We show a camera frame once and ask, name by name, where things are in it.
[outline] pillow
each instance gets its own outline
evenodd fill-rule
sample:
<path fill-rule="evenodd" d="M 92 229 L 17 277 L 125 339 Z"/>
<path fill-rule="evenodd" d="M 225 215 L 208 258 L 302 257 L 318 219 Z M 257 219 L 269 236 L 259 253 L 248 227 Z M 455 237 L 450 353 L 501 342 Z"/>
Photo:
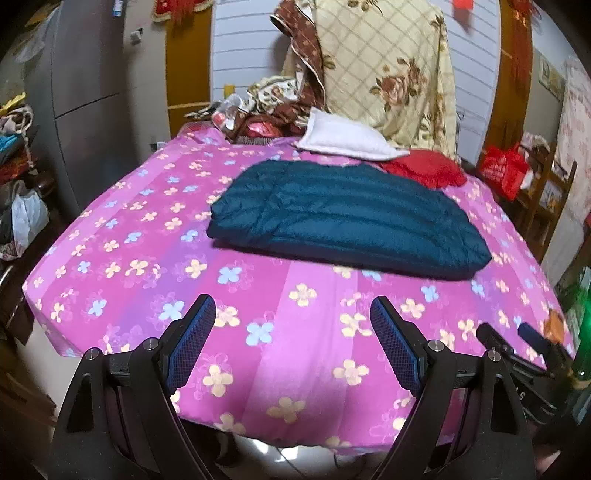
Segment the pillow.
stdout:
<path fill-rule="evenodd" d="M 391 147 L 373 128 L 312 107 L 306 134 L 295 145 L 302 150 L 343 155 L 369 161 L 384 161 L 408 155 L 408 150 Z"/>
<path fill-rule="evenodd" d="M 467 182 L 466 175 L 454 161 L 432 150 L 413 149 L 406 157 L 381 163 L 380 167 L 429 189 L 442 189 L 449 185 L 461 187 Z"/>

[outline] floral blanket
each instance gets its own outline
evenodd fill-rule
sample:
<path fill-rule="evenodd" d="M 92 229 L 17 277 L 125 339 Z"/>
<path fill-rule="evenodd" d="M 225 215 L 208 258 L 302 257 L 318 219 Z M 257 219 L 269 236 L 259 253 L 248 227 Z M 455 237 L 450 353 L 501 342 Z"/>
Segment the floral blanket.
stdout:
<path fill-rule="evenodd" d="M 210 205 L 249 166 L 266 158 L 335 168 L 358 163 L 299 153 L 282 142 L 232 146 L 215 129 L 189 132 L 97 198 L 22 287 L 55 349 L 68 356 L 93 346 L 106 353 L 133 349 L 208 293 L 217 306 L 215 326 L 187 385 L 172 397 L 179 414 L 278 446 L 358 452 L 388 449 L 414 401 L 372 330 L 369 306 L 378 295 L 426 338 L 456 352 L 484 353 L 476 328 L 486 321 L 520 355 L 540 363 L 517 326 L 540 328 L 558 303 L 477 179 L 445 190 L 493 256 L 471 281 L 284 260 L 214 244 L 205 233 Z"/>

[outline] cream floral quilt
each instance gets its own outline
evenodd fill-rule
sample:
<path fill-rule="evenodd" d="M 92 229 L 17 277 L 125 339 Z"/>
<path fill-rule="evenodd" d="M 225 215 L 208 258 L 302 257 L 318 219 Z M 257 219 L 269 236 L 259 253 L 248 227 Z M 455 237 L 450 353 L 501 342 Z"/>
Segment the cream floral quilt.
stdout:
<path fill-rule="evenodd" d="M 316 0 L 326 105 L 400 147 L 456 153 L 447 29 L 425 0 Z"/>

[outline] red cloth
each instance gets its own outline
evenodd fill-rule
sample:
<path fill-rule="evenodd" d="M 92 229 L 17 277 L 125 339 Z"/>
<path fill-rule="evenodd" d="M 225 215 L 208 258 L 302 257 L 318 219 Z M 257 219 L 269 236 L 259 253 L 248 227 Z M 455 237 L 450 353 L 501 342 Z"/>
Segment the red cloth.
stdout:
<path fill-rule="evenodd" d="M 463 170 L 445 155 L 432 150 L 413 149 L 410 155 L 379 164 L 385 171 L 419 182 L 429 189 L 467 182 Z"/>

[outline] red paper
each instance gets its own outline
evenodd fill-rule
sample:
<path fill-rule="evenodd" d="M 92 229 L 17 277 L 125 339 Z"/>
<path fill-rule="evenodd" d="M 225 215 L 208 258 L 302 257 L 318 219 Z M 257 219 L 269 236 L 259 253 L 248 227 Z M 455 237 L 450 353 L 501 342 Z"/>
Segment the red paper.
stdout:
<path fill-rule="evenodd" d="M 465 10 L 474 9 L 474 0 L 453 0 L 453 6 Z"/>

